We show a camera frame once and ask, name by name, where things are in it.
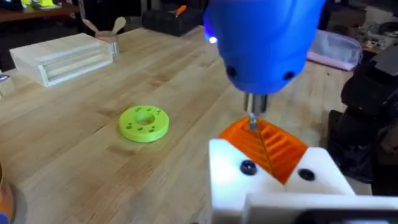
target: green ring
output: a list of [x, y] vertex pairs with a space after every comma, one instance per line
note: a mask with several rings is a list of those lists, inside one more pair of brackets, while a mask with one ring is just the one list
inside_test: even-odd
[[152, 142], [169, 130], [169, 117], [156, 106], [133, 106], [119, 118], [121, 134], [135, 142]]

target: black container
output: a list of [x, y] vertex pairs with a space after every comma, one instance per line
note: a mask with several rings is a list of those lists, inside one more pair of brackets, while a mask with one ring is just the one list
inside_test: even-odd
[[142, 26], [146, 29], [181, 36], [201, 22], [201, 10], [188, 7], [178, 17], [168, 11], [151, 10], [142, 14]]

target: wooden table surface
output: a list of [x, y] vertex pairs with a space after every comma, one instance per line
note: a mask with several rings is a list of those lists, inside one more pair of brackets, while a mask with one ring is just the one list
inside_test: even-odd
[[[15, 223], [204, 223], [208, 141], [245, 116], [243, 94], [202, 28], [181, 38], [136, 29], [119, 45], [112, 65], [50, 88], [7, 72], [17, 92], [0, 100], [0, 158]], [[265, 119], [319, 146], [350, 76], [307, 63], [270, 97]], [[118, 117], [134, 105], [166, 111], [167, 135], [123, 139]]]
[[67, 2], [62, 2], [62, 7], [58, 9], [34, 9], [32, 6], [28, 6], [23, 11], [0, 9], [0, 22], [19, 21], [40, 17], [64, 16], [78, 12], [80, 12], [78, 6], [74, 6]]

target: blue drill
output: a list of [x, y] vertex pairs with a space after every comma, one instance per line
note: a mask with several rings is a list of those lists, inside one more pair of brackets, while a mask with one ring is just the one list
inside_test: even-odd
[[246, 93], [251, 129], [277, 93], [304, 68], [324, 0], [210, 0], [205, 36], [216, 42], [233, 85]]

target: hole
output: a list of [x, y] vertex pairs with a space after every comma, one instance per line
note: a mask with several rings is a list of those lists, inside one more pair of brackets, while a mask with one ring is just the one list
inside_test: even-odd
[[141, 112], [134, 117], [134, 121], [140, 125], [148, 125], [155, 121], [155, 116], [152, 113]]
[[284, 80], [291, 80], [294, 77], [294, 72], [288, 72], [284, 75]]
[[298, 170], [298, 175], [306, 181], [314, 181], [315, 180], [315, 174], [309, 169]]
[[236, 76], [236, 70], [235, 70], [235, 68], [230, 67], [230, 66], [228, 66], [228, 67], [226, 68], [226, 73], [227, 73], [227, 75], [230, 76], [230, 77], [235, 77], [235, 76]]

